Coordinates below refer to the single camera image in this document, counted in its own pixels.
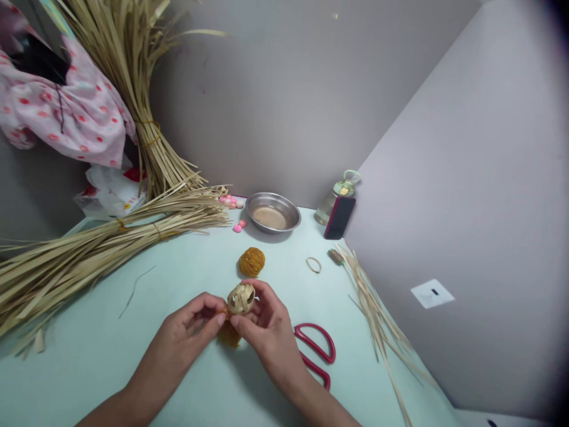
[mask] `metal bowl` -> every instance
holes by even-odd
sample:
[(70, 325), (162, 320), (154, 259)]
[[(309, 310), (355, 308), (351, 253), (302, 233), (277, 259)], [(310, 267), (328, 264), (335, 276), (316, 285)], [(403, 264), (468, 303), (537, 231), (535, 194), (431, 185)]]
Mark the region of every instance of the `metal bowl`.
[(255, 193), (247, 199), (245, 207), (253, 224), (265, 233), (289, 232), (301, 223), (301, 212), (298, 208), (275, 193)]

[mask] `finger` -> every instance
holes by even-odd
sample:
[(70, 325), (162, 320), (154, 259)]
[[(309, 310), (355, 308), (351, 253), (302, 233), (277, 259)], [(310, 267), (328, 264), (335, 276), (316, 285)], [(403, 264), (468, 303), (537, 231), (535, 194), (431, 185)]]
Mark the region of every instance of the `finger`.
[(259, 325), (259, 316), (256, 315), (255, 313), (249, 312), (246, 315), (244, 315), (244, 317), (251, 320), (254, 324)]
[(195, 337), (192, 337), (192, 345), (200, 354), (203, 349), (211, 342), (212, 339), (218, 334), (221, 325), (225, 323), (225, 313), (219, 313), (213, 319), (210, 319), (201, 331)]
[(197, 319), (194, 322), (191, 322), (190, 327), (187, 329), (188, 337), (194, 335), (196, 331), (198, 331), (200, 327), (203, 325), (203, 322), (204, 320), (202, 318)]
[(244, 281), (241, 281), (241, 283), (248, 283), (250, 285), (253, 285), (253, 288), (255, 288), (255, 296), (259, 297), (261, 302), (265, 303), (269, 307), (274, 309), (279, 304), (282, 304), (279, 297), (277, 297), (277, 294), (275, 294), (273, 288), (271, 288), (267, 282), (262, 282), (257, 279), (245, 279)]
[(188, 302), (185, 306), (179, 308), (174, 312), (174, 317), (180, 320), (186, 328), (190, 325), (191, 320), (195, 315), (201, 312), (204, 308), (211, 308), (215, 311), (220, 311), (225, 307), (225, 300), (220, 297), (203, 292), (193, 300)]
[(254, 313), (256, 316), (260, 316), (264, 309), (265, 309), (265, 304), (263, 304), (258, 299), (255, 299), (253, 301), (251, 309), (249, 310), (249, 313)]
[(255, 350), (263, 340), (263, 328), (258, 327), (251, 320), (243, 316), (231, 316), (231, 325)]
[(196, 313), (196, 315), (194, 316), (194, 319), (199, 319), (199, 318), (211, 319), (217, 313), (218, 313), (218, 311), (216, 311), (212, 308), (205, 307), (199, 313)]

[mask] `stainless steel bowl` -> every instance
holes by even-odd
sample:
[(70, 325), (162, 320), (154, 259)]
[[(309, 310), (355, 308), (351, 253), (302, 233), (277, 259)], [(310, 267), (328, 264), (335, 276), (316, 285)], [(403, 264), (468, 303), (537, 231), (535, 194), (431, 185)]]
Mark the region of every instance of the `stainless steel bowl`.
[[(289, 200), (275, 193), (256, 193), (247, 199), (247, 213), (255, 226), (269, 234), (280, 234), (294, 230), (301, 223), (301, 212)], [(270, 227), (260, 222), (261, 214), (274, 214), (274, 219), (283, 228)]]

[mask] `woven ball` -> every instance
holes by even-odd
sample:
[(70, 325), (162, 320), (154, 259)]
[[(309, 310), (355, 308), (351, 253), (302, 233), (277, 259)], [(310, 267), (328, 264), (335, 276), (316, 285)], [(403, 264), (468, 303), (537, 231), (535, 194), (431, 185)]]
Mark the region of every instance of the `woven ball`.
[(233, 314), (249, 313), (255, 300), (255, 288), (248, 283), (240, 283), (227, 297), (227, 308)]
[(249, 248), (239, 258), (239, 270), (245, 276), (256, 278), (265, 266), (265, 254), (257, 248)]

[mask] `water in bowl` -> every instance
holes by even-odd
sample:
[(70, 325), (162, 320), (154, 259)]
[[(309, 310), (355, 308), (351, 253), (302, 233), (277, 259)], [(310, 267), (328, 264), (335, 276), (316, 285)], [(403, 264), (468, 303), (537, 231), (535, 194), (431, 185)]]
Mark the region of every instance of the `water in bowl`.
[(274, 228), (276, 230), (288, 228), (286, 217), (280, 210), (272, 206), (259, 206), (255, 209), (255, 212), (253, 212), (253, 218), (265, 227)]

